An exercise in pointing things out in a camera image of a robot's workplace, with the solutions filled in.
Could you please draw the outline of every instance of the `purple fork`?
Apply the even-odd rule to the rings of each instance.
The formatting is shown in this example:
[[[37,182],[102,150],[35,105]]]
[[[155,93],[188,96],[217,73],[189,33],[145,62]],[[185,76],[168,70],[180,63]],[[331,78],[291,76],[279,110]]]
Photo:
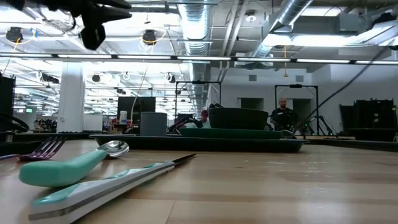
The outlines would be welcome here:
[[[12,155],[0,156],[0,161],[15,157],[18,157],[20,161],[47,160],[53,157],[55,153],[57,153],[61,149],[63,143],[65,143],[66,140],[67,140],[66,137],[50,137],[47,140],[45,140],[43,144],[41,144],[37,149],[35,149],[35,151],[33,151],[28,155],[12,154]]]

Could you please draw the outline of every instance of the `wooden table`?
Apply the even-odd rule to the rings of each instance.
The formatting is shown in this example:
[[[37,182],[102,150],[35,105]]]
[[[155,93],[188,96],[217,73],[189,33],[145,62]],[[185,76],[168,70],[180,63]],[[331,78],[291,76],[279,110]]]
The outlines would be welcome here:
[[[96,148],[68,141],[55,159]],[[87,180],[191,152],[132,151]],[[19,182],[21,163],[0,161],[1,223],[25,224],[29,203],[51,190]],[[304,146],[298,154],[199,153],[184,166],[121,195],[76,223],[395,224],[398,154]]]

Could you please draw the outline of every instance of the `bowl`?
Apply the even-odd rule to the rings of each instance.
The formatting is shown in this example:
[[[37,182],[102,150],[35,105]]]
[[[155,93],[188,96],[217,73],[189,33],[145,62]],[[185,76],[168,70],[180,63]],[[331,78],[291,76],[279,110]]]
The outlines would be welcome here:
[[[268,112],[244,108],[211,108],[211,128],[264,130]]]

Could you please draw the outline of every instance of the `white column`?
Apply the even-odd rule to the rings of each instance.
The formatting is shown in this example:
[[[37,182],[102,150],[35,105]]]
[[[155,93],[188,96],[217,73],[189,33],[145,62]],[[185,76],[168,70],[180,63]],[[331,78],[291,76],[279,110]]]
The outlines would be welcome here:
[[[57,132],[82,132],[85,102],[83,63],[64,62],[61,76]]]

